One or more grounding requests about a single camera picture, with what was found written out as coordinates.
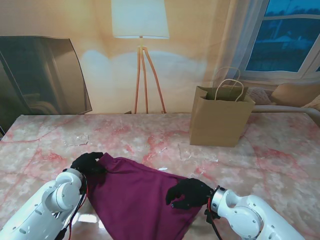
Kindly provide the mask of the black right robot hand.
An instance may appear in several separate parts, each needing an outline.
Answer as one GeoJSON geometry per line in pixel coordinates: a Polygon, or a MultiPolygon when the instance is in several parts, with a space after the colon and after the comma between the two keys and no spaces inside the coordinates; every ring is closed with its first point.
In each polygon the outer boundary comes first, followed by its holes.
{"type": "Polygon", "coordinates": [[[204,182],[196,178],[185,178],[167,191],[165,202],[172,208],[189,210],[206,205],[213,192],[204,182]]]}

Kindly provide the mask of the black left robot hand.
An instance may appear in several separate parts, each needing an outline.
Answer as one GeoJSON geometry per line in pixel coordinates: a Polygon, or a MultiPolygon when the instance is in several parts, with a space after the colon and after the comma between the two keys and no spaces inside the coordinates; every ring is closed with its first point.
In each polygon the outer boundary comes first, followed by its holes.
{"type": "Polygon", "coordinates": [[[103,155],[103,152],[84,153],[75,159],[70,167],[79,171],[86,177],[89,175],[104,174],[107,172],[106,168],[97,161],[103,155]]]}

